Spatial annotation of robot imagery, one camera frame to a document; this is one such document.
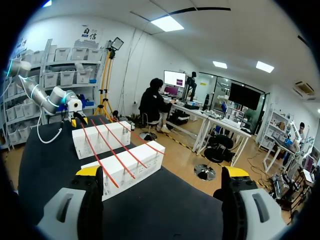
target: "black stool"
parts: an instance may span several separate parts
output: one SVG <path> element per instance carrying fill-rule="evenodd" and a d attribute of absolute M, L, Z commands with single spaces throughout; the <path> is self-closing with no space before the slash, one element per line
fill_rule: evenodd
<path fill-rule="evenodd" d="M 198 164 L 194 166 L 195 175 L 205 181 L 211 181 L 216 177 L 215 170 L 209 166 L 210 163 L 222 163 L 225 159 L 225 150 L 232 149 L 234 146 L 234 142 L 229 137 L 222 134 L 214 136 L 210 142 L 212 148 L 207 148 L 204 151 L 204 155 L 209 159 L 209 163 L 207 165 Z"/>

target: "hair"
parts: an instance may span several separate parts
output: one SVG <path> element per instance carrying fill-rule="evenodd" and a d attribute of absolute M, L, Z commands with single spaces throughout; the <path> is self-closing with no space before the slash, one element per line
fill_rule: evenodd
<path fill-rule="evenodd" d="M 150 82 L 150 88 L 158 91 L 159 88 L 161 88 L 163 84 L 164 84 L 164 81 L 162 81 L 159 78 L 154 78 Z"/>

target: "person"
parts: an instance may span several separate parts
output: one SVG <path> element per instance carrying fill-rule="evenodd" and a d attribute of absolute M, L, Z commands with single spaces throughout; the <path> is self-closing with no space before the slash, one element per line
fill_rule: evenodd
<path fill-rule="evenodd" d="M 165 103 L 164 98 L 159 94 L 163 84 L 164 82 L 159 78 L 151 80 L 150 87 L 142 95 L 139 110 L 140 115 L 147 118 L 146 122 L 149 124 L 158 123 L 156 126 L 158 132 L 170 133 L 166 124 L 167 117 L 172 104 L 176 101 L 171 100 L 169 103 Z"/>

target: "office chair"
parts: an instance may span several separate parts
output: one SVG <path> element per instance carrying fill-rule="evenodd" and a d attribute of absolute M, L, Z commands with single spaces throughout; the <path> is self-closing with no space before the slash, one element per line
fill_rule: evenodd
<path fill-rule="evenodd" d="M 212 148 L 207 148 L 204 151 L 205 157 L 209 160 L 209 163 L 198 164 L 194 166 L 194 173 L 198 178 L 211 181 L 216 177 L 216 172 L 210 167 L 211 162 L 222 163 L 223 160 L 229 157 L 230 151 L 234 146 L 234 142 L 227 136 L 219 134 L 215 135 L 210 140 Z"/>
<path fill-rule="evenodd" d="M 144 124 L 145 121 L 144 121 L 144 115 L 146 116 L 146 124 L 148 126 L 148 131 L 143 131 L 139 134 L 139 137 L 145 141 L 155 141 L 157 140 L 157 135 L 150 132 L 151 130 L 151 126 L 154 126 L 154 125 L 157 125 L 161 120 L 159 119 L 158 121 L 152 121 L 152 122 L 149 122 L 148 121 L 148 115 L 144 112 L 142 114 L 142 123 Z"/>

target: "ceiling light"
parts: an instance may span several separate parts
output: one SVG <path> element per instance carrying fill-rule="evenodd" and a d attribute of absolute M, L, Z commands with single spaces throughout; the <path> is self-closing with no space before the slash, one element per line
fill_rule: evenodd
<path fill-rule="evenodd" d="M 43 8 L 49 7 L 49 6 L 51 6 L 51 4 L 52 4 L 52 0 L 49 0 L 49 1 L 47 1 L 42 7 L 43 7 Z"/>
<path fill-rule="evenodd" d="M 225 64 L 224 62 L 213 61 L 213 64 L 218 68 L 227 69 L 227 64 Z"/>
<path fill-rule="evenodd" d="M 165 16 L 156 20 L 151 21 L 152 24 L 161 28 L 165 32 L 171 32 L 176 30 L 184 29 L 176 20 L 174 20 L 171 16 Z"/>
<path fill-rule="evenodd" d="M 267 73 L 271 73 L 272 70 L 275 69 L 274 66 L 270 66 L 270 65 L 265 64 L 265 63 L 263 63 L 263 62 L 261 62 L 261 61 L 258 61 L 258 62 L 256 63 L 256 66 L 255 66 L 255 67 L 256 67 L 257 69 L 263 70 L 263 71 L 265 71 L 265 72 L 267 72 Z"/>

